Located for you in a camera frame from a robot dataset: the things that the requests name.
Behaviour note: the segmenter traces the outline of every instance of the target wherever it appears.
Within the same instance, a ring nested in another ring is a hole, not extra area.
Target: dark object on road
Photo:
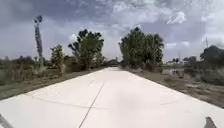
[[[217,128],[211,117],[206,117],[205,119],[206,119],[206,124],[204,128]]]

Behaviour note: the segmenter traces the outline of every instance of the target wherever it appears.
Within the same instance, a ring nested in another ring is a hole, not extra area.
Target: concrete path
[[[117,68],[0,101],[0,113],[14,128],[204,128],[206,117],[224,128],[223,109]]]

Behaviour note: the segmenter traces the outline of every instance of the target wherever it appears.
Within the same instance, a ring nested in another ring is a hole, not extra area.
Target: field
[[[189,78],[181,79],[170,75],[162,75],[161,73],[152,73],[148,71],[130,72],[162,84],[168,88],[172,88],[195,97],[199,100],[224,108],[224,86],[211,85],[194,81]]]

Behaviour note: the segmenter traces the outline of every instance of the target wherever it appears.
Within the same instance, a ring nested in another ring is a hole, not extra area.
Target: cloud
[[[172,48],[174,48],[174,47],[176,47],[177,46],[177,43],[167,43],[166,45],[165,45],[165,48],[167,48],[167,49],[172,49]]]
[[[57,44],[71,54],[67,45],[84,28],[103,34],[103,53],[108,58],[121,57],[118,42],[136,26],[163,37],[164,60],[176,57],[178,51],[182,56],[199,55],[206,47],[206,37],[210,45],[223,46],[222,0],[80,1],[0,1],[0,38],[4,46],[0,56],[37,54],[32,19],[39,14],[44,17],[40,30],[47,57],[51,55],[49,49]]]
[[[167,21],[167,24],[175,24],[175,23],[183,23],[184,21],[186,21],[186,18],[185,18],[185,14],[184,12],[177,12],[175,17],[174,18],[170,18],[168,21]]]
[[[189,47],[190,46],[190,42],[188,42],[188,41],[184,41],[184,42],[182,42],[181,43],[183,46],[185,46],[185,47]]]

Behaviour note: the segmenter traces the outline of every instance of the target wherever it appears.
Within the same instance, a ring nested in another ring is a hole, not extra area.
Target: dirt shoulder
[[[65,80],[69,80],[78,76],[86,75],[88,73],[97,71],[99,69],[94,69],[91,71],[82,71],[82,72],[73,72],[73,73],[68,73],[64,74],[62,77],[58,78],[38,78],[34,79],[31,81],[24,81],[21,83],[15,83],[15,84],[10,84],[10,85],[3,85],[0,86],[0,100],[16,96],[19,94],[23,94],[29,91],[33,91],[42,87],[46,87],[58,82],[62,82]]]
[[[199,100],[224,108],[224,86],[211,85],[197,82],[192,79],[181,79],[170,75],[162,75],[161,73],[152,73],[148,71],[130,72],[195,97]]]

